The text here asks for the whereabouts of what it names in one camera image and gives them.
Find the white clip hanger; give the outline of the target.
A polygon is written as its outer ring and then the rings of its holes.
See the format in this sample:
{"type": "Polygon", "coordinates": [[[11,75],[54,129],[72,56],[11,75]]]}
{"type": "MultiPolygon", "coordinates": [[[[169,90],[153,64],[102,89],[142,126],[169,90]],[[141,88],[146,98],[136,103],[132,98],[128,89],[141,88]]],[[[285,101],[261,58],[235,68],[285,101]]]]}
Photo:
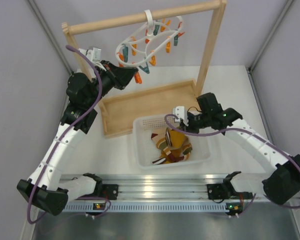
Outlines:
{"type": "Polygon", "coordinates": [[[149,66],[157,64],[156,54],[161,50],[169,54],[185,32],[180,15],[175,20],[155,20],[149,9],[144,12],[147,21],[117,46],[115,55],[120,67],[137,67],[149,74],[149,66]]]}

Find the orange clothes peg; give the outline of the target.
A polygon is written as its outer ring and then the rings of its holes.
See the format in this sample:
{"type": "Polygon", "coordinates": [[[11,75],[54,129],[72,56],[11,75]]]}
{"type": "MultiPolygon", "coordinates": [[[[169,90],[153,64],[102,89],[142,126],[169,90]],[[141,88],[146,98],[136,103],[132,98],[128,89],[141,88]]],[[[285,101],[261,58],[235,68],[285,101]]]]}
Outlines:
{"type": "Polygon", "coordinates": [[[142,84],[142,82],[143,82],[142,78],[138,72],[134,75],[134,80],[137,84],[142,84]]]}

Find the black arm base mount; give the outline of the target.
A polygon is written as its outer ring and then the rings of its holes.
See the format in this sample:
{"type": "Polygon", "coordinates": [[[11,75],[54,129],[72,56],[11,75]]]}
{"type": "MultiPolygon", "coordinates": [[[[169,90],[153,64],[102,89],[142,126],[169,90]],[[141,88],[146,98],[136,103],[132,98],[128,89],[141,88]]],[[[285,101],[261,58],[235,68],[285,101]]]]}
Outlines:
{"type": "Polygon", "coordinates": [[[98,186],[91,194],[86,194],[78,198],[78,200],[96,200],[99,198],[108,200],[117,200],[119,194],[118,184],[103,184],[102,187],[98,186]]]}

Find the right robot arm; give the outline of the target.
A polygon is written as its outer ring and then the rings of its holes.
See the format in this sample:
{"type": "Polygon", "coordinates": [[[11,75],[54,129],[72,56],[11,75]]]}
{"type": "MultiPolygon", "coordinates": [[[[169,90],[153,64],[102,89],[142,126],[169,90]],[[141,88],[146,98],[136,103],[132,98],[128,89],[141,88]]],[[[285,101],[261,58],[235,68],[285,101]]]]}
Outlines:
{"type": "Polygon", "coordinates": [[[196,99],[199,110],[191,113],[177,106],[175,122],[191,136],[211,128],[212,135],[223,134],[237,143],[264,169],[264,173],[235,171],[223,180],[223,192],[228,198],[240,193],[266,196],[277,205],[283,205],[300,192],[300,155],[291,156],[257,133],[233,108],[223,109],[216,96],[209,92],[196,99]]]}

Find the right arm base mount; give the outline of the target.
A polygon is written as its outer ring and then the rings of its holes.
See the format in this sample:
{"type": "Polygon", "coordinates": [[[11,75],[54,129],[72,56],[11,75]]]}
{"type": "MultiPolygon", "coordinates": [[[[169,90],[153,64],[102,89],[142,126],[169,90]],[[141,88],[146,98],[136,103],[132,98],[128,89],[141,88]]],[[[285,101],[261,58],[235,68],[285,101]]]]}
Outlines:
{"type": "Polygon", "coordinates": [[[235,171],[228,174],[222,180],[222,183],[207,184],[208,199],[217,204],[222,203],[224,200],[251,200],[253,198],[253,194],[251,192],[237,192],[230,182],[233,177],[240,173],[241,171],[235,171]]]}

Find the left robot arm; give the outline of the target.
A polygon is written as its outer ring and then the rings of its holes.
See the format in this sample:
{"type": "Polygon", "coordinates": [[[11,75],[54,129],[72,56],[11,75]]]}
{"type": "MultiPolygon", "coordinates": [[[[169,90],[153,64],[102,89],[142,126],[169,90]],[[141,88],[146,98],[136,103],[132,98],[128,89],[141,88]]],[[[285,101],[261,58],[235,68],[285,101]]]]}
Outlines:
{"type": "Polygon", "coordinates": [[[75,148],[88,134],[98,114],[94,107],[111,89],[125,89],[139,72],[136,67],[115,66],[105,60],[101,65],[102,68],[94,68],[98,74],[94,80],[82,72],[69,77],[66,89],[69,103],[56,136],[37,169],[28,179],[21,179],[16,187],[29,207],[35,206],[57,216],[73,200],[85,195],[97,199],[103,194],[102,179],[92,173],[60,182],[75,148]]]}

